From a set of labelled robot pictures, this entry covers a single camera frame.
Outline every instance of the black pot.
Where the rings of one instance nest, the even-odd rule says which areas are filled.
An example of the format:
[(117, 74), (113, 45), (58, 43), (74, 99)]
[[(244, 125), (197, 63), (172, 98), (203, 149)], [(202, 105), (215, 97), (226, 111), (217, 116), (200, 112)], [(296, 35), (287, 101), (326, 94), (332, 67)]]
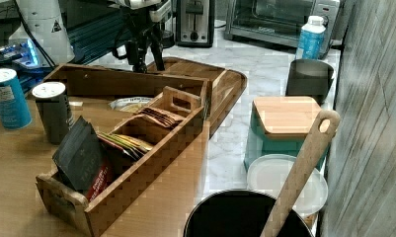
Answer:
[(333, 83), (334, 69), (329, 64), (312, 59), (296, 59), (290, 63), (287, 96), (309, 96), (319, 104), (327, 98)]
[[(192, 211), (185, 237), (260, 237), (275, 199), (249, 190), (223, 191), (207, 197)], [(291, 211), (277, 237), (313, 237)]]

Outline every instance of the wooden wall panel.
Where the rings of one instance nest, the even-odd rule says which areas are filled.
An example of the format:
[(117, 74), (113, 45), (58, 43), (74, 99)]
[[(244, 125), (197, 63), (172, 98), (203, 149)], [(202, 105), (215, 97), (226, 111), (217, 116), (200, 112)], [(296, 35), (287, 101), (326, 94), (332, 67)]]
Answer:
[(357, 0), (321, 236), (396, 236), (396, 0)]

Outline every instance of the toaster oven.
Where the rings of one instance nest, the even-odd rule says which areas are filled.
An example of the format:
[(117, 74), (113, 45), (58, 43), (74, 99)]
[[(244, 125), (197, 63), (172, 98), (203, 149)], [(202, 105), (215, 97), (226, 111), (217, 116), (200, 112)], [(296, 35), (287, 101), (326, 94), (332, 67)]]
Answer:
[(234, 36), (297, 47), (301, 28), (309, 16), (324, 18), (326, 31), (320, 48), (324, 57), (340, 9), (340, 0), (231, 0), (225, 38)]

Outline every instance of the oven door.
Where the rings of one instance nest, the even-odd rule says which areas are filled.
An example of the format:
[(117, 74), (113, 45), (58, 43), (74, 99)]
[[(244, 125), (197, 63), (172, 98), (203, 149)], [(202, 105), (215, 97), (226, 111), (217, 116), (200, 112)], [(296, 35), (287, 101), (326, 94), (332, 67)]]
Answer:
[(313, 4), (313, 0), (254, 0), (253, 15), (258, 19), (304, 25)]
[(228, 8), (225, 36), (297, 46), (314, 0), (235, 0)]

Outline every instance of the white bowl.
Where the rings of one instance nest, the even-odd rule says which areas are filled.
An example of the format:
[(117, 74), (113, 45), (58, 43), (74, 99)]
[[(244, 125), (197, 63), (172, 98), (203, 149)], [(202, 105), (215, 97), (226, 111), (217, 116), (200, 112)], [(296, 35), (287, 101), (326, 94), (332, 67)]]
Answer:
[[(248, 188), (277, 198), (295, 160), (294, 156), (282, 154), (258, 158), (250, 165), (247, 174)], [(320, 172), (314, 169), (293, 210), (300, 216), (308, 216), (324, 206), (327, 196), (327, 182)]]

